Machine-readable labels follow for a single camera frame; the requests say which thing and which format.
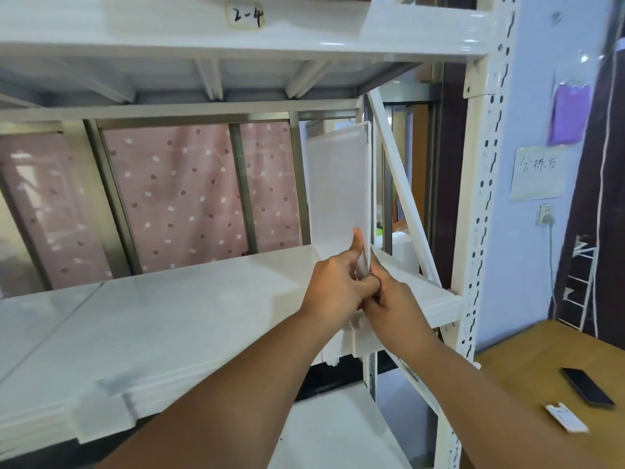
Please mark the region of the person's left hand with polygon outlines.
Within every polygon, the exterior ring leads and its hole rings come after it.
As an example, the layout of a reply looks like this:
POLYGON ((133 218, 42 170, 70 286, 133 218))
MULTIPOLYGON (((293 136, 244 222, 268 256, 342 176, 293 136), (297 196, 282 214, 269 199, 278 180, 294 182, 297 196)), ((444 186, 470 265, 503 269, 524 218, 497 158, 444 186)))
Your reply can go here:
POLYGON ((301 311, 335 330, 348 323, 364 299, 380 289, 379 280, 367 273, 351 275, 351 247, 315 264, 301 311))

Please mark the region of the person's right hand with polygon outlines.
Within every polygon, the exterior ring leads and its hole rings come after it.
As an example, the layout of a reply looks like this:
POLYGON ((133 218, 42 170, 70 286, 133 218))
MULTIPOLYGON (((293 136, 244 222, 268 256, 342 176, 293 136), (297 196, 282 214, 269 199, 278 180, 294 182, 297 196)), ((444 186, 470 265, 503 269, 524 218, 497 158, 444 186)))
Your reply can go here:
MULTIPOLYGON (((372 261, 379 262, 374 254, 372 261)), ((380 288, 374 296, 364 299, 361 308, 382 345, 403 360, 441 346, 406 283, 394 278, 392 286, 380 288)))

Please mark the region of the white translucent plastic board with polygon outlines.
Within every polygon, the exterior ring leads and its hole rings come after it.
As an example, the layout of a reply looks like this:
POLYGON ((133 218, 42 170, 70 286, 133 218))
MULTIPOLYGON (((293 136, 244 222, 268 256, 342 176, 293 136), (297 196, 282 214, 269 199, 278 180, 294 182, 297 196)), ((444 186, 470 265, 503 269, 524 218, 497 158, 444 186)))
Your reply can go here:
POLYGON ((363 234, 355 275, 369 274, 373 153, 369 121, 306 141, 311 244, 322 260, 348 249, 353 229, 363 234))

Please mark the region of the person's left forearm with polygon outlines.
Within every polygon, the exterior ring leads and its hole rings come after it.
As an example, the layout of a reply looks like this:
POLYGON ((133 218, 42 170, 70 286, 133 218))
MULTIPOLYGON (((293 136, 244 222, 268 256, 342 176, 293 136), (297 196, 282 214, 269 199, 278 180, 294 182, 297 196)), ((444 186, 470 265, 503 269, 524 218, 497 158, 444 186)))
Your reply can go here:
POLYGON ((176 400, 96 469, 267 469, 311 364, 350 315, 302 307, 176 400))

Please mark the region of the person's right forearm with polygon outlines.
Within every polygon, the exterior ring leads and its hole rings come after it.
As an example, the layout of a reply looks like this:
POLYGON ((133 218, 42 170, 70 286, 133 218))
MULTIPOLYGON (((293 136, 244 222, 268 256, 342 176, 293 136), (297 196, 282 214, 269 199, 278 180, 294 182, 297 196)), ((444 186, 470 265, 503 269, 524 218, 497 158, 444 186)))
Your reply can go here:
POLYGON ((431 331, 382 342, 429 388, 476 469, 599 469, 431 331))

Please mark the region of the white foam box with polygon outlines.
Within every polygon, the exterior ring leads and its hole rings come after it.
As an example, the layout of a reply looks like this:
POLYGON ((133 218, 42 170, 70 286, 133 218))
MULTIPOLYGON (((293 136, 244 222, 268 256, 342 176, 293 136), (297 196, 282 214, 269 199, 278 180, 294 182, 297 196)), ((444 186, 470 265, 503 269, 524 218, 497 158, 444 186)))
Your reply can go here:
POLYGON ((392 242, 392 256, 401 263, 402 269, 413 275, 420 275, 419 260, 411 235, 407 231, 395 231, 392 242))

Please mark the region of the white handwritten paper sign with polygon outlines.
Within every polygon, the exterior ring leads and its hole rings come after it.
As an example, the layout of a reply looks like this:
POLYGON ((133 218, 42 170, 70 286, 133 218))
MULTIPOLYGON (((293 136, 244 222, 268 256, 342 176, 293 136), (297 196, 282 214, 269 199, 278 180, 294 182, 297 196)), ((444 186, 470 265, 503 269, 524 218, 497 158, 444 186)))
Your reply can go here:
POLYGON ((561 197, 566 186, 569 148, 536 146, 516 150, 511 182, 512 201, 561 197))

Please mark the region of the white metal shelving rack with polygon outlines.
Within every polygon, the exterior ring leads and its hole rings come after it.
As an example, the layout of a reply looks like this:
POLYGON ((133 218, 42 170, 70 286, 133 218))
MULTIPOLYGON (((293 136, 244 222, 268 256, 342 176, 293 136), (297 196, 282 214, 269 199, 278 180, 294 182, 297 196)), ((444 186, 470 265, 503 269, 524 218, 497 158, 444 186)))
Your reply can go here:
POLYGON ((0 0, 0 462, 104 443, 301 305, 306 141, 369 121, 371 250, 473 361, 521 0, 0 0), (387 104, 464 62, 451 288, 387 104), (420 275, 392 256, 407 231, 420 275))

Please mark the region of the dark brown curtain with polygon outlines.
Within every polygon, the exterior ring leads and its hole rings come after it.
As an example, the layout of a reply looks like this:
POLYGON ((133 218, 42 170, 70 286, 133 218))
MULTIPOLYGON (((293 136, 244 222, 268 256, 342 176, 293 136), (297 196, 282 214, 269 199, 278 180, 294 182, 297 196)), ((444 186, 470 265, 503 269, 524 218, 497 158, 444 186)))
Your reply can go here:
POLYGON ((599 248, 598 339, 625 349, 625 0, 615 0, 554 279, 557 319, 576 236, 599 248))

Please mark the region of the small white card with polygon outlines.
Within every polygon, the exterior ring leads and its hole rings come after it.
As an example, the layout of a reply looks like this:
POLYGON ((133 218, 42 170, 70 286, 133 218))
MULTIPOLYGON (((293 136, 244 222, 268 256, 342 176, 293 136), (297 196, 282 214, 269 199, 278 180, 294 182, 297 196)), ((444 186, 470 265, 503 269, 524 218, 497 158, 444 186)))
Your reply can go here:
POLYGON ((545 410, 569 434, 589 434, 590 429, 564 403, 548 404, 545 410))

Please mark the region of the black smartphone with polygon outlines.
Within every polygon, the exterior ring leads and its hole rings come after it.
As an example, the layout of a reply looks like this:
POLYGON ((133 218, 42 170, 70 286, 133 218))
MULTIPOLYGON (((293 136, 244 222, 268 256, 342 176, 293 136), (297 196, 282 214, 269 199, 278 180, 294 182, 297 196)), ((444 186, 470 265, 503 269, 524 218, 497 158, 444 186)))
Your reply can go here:
POLYGON ((585 371, 576 368, 560 368, 559 371, 588 405, 606 410, 616 408, 612 399, 585 371))

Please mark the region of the purple paper sheet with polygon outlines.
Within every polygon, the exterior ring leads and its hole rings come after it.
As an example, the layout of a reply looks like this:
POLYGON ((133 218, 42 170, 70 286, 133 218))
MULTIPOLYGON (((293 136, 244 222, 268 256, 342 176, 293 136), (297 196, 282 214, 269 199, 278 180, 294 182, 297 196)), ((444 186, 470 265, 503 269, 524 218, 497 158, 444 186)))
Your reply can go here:
POLYGON ((582 141, 590 114, 592 87, 560 83, 554 91, 548 146, 572 146, 582 141))

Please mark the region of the small paper shelf label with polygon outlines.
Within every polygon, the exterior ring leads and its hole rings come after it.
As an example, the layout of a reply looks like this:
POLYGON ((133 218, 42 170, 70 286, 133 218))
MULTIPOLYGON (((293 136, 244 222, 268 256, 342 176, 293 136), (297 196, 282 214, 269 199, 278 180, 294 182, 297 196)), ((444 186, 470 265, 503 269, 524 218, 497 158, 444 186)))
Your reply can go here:
POLYGON ((264 9, 258 1, 229 0, 225 3, 226 23, 234 30, 262 30, 264 9))

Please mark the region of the dark brown door frame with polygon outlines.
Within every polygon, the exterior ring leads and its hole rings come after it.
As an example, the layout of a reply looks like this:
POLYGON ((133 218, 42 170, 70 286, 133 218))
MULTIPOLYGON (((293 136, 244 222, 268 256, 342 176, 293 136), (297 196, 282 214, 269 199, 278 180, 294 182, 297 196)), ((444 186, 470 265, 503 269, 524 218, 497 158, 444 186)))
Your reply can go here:
POLYGON ((451 288, 467 99, 464 62, 433 65, 437 101, 428 106, 426 236, 442 287, 451 288))

